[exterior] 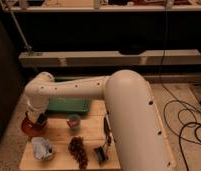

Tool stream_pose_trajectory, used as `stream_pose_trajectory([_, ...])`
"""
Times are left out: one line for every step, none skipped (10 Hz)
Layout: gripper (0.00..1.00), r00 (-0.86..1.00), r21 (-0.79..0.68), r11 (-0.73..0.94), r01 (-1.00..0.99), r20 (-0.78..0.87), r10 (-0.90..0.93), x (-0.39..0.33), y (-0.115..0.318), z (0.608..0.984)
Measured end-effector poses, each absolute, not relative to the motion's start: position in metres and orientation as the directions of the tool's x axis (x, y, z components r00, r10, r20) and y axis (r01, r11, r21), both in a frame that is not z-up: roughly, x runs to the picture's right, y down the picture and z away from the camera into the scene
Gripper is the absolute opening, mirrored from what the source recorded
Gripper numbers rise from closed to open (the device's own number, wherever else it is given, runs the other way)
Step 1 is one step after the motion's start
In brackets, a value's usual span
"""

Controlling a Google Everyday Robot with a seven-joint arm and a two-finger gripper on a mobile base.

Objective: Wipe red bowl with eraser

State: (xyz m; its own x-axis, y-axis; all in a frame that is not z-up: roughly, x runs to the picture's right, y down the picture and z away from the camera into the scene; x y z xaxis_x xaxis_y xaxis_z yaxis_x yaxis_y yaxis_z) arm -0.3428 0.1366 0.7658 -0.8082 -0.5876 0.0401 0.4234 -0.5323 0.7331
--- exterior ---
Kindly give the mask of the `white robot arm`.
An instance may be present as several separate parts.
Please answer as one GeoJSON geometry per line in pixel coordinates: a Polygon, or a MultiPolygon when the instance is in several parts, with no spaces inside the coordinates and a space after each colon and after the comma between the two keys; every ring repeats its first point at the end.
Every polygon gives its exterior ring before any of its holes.
{"type": "Polygon", "coordinates": [[[32,122],[46,111],[52,97],[103,100],[122,171],[173,171],[151,87],[137,72],[120,70],[110,76],[65,82],[42,72],[24,92],[32,122]]]}

